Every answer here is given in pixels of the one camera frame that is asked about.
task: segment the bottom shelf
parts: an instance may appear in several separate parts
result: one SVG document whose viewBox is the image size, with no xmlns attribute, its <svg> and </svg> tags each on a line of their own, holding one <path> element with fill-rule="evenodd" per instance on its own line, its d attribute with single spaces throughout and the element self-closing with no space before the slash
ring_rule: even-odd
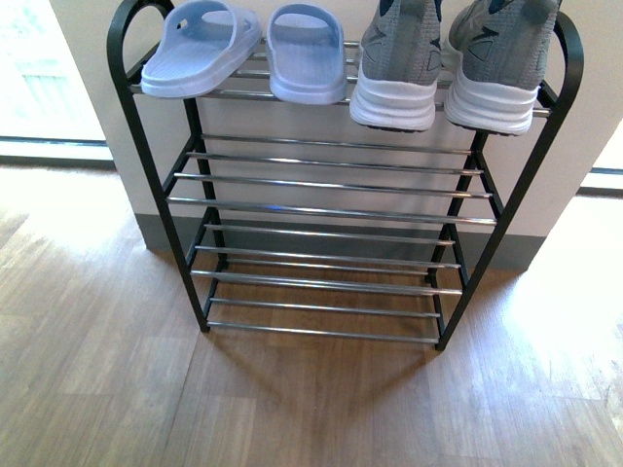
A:
<svg viewBox="0 0 623 467">
<path fill-rule="evenodd" d="M 212 330 L 311 339 L 437 344 L 444 326 L 440 305 L 454 309 L 451 302 L 460 297 L 460 290 L 432 287 L 417 275 L 311 269 L 300 276 L 292 268 L 231 264 L 225 271 L 196 270 L 194 279 Z M 457 286 L 457 276 L 455 270 L 439 272 L 440 283 L 449 286 Z"/>
</svg>

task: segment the laminate floor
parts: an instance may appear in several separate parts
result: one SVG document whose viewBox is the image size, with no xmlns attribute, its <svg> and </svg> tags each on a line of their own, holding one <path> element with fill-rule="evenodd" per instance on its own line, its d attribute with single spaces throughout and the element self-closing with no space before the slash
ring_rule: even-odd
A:
<svg viewBox="0 0 623 467">
<path fill-rule="evenodd" d="M 0 167 L 0 465 L 623 465 L 622 228 L 623 201 L 575 198 L 441 354 L 203 335 L 116 174 Z"/>
</svg>

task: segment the white sneaker sole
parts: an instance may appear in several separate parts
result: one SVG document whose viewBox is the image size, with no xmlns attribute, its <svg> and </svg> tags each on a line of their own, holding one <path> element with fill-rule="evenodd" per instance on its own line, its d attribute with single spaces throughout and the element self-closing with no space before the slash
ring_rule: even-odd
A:
<svg viewBox="0 0 623 467">
<path fill-rule="evenodd" d="M 436 82 L 420 86 L 368 79 L 360 65 L 350 99 L 350 116 L 360 125 L 425 131 L 435 120 L 436 91 Z"/>
<path fill-rule="evenodd" d="M 444 66 L 456 69 L 457 77 L 446 95 L 446 118 L 453 124 L 494 133 L 520 135 L 532 123 L 532 109 L 538 95 L 498 83 L 471 81 L 462 72 L 462 53 L 444 44 Z"/>
</svg>

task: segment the sneaker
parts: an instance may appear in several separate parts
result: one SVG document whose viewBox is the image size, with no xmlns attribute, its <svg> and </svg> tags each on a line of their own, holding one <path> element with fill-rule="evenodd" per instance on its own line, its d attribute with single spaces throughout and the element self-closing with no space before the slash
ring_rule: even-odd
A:
<svg viewBox="0 0 623 467">
<path fill-rule="evenodd" d="M 442 0 L 381 0 L 361 40 L 350 100 L 358 124 L 424 131 L 435 118 Z"/>
<path fill-rule="evenodd" d="M 475 0 L 458 15 L 442 52 L 457 74 L 446 96 L 450 122 L 528 131 L 558 9 L 557 0 Z"/>
</svg>

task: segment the slipper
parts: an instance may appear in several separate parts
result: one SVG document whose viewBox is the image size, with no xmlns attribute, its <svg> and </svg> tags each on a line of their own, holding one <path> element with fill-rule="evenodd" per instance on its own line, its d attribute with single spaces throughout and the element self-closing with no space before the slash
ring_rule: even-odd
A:
<svg viewBox="0 0 623 467">
<path fill-rule="evenodd" d="M 271 91 L 300 104 L 333 104 L 347 93 L 344 32 L 328 11 L 307 4 L 278 8 L 269 21 Z"/>
<path fill-rule="evenodd" d="M 210 92 L 244 63 L 261 38 L 254 12 L 211 0 L 181 5 L 166 17 L 163 39 L 143 68 L 143 92 L 184 98 Z"/>
</svg>

